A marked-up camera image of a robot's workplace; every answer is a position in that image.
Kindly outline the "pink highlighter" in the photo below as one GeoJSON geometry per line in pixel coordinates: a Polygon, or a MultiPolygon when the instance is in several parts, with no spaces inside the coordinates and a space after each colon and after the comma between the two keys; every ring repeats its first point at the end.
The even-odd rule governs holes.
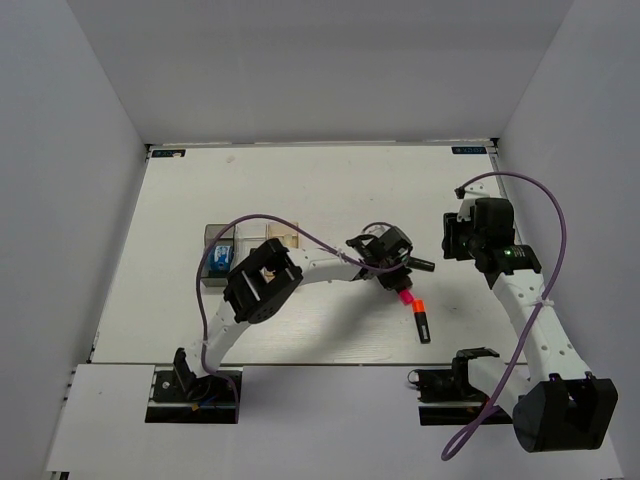
{"type": "Polygon", "coordinates": [[[400,290],[398,296],[404,305],[411,305],[414,302],[414,296],[409,289],[400,290]]]}

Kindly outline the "blue stationery block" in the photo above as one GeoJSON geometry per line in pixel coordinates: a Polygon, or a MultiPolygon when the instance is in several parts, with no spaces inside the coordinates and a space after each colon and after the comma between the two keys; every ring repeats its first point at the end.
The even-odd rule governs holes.
{"type": "Polygon", "coordinates": [[[231,242],[218,243],[209,253],[206,266],[208,275],[224,276],[231,271],[235,254],[234,244],[231,242]]]}

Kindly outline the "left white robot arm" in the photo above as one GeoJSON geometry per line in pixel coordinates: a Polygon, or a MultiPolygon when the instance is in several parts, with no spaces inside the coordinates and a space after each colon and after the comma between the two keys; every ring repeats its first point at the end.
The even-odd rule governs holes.
{"type": "Polygon", "coordinates": [[[319,242],[315,248],[290,248],[277,238],[263,242],[226,277],[217,311],[208,317],[202,296],[197,302],[203,320],[202,339],[176,351],[173,361],[177,387],[189,400],[199,400],[218,377],[221,361],[251,325],[271,319],[303,285],[377,279],[390,291],[411,287],[409,262],[413,244],[398,227],[362,233],[346,241],[358,254],[352,258],[319,242]]]}

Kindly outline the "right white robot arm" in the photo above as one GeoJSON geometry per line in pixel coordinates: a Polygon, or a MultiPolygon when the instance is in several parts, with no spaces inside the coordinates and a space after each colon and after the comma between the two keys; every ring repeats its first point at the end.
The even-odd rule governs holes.
{"type": "Polygon", "coordinates": [[[515,242],[514,210],[502,198],[467,194],[443,218],[447,259],[471,260],[506,311],[528,366],[521,376],[490,348],[460,350],[451,384],[461,397],[487,395],[488,409],[512,420],[527,452],[596,450],[618,400],[608,378],[598,378],[576,352],[545,296],[541,265],[528,245],[515,242]]]}

